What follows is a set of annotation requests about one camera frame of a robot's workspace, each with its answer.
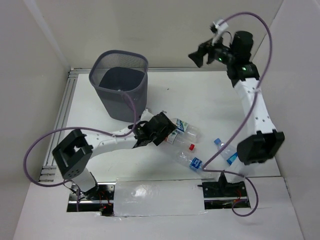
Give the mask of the red label plastic bottle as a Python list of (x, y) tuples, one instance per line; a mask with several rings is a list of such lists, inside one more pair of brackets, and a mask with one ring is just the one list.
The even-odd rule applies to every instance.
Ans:
[(172, 132), (170, 135), (168, 135), (165, 139), (164, 139), (167, 143), (182, 148), (182, 149), (186, 149), (189, 151), (193, 151), (195, 149), (195, 145), (193, 143), (191, 143), (189, 140), (181, 137), (180, 134), (177, 134), (175, 132)]

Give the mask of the blue label bottle white cap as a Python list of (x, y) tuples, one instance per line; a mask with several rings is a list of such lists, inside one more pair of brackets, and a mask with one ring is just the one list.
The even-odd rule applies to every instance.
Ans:
[(216, 177), (214, 172), (203, 171), (204, 163), (199, 158), (188, 152), (180, 151), (177, 154), (176, 162), (180, 165), (183, 165), (184, 167), (191, 169), (192, 171), (200, 175), (203, 179), (214, 179)]

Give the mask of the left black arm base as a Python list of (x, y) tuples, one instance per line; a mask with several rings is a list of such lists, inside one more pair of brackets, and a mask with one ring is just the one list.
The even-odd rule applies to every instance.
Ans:
[(98, 182), (88, 193), (79, 191), (74, 182), (65, 182), (63, 186), (69, 193), (66, 208), (68, 213), (97, 212), (104, 217), (114, 215), (115, 182)]

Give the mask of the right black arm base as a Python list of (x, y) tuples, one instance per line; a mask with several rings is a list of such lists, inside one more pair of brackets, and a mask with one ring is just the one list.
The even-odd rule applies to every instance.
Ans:
[(225, 175), (221, 175), (218, 181), (202, 181), (198, 185), (202, 189), (204, 198), (241, 198), (247, 196), (246, 186), (243, 181), (229, 183)]

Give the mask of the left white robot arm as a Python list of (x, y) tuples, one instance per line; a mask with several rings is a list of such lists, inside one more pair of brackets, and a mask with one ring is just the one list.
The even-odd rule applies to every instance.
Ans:
[(145, 111), (141, 121), (113, 132), (84, 134), (72, 130), (52, 151), (53, 158), (64, 180), (72, 181), (86, 200), (94, 200), (100, 191), (99, 185), (87, 169), (90, 159), (117, 150), (135, 149), (150, 143), (158, 146), (173, 131), (176, 125), (163, 113), (153, 115)]

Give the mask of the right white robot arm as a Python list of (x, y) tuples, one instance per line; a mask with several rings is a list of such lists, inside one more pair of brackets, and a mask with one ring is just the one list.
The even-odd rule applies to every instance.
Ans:
[(223, 44), (222, 33), (201, 43), (189, 58), (200, 68), (207, 55), (207, 63), (218, 61), (227, 67), (227, 76), (241, 100), (245, 120), (241, 124), (247, 129), (247, 138), (236, 146), (237, 158), (226, 170), (227, 179), (219, 182), (218, 190), (230, 196), (236, 189), (235, 182), (248, 176), (255, 169), (272, 159), (285, 141), (285, 134), (277, 131), (268, 113), (262, 92), (262, 77), (257, 66), (250, 60), (253, 35), (237, 31), (229, 46)]

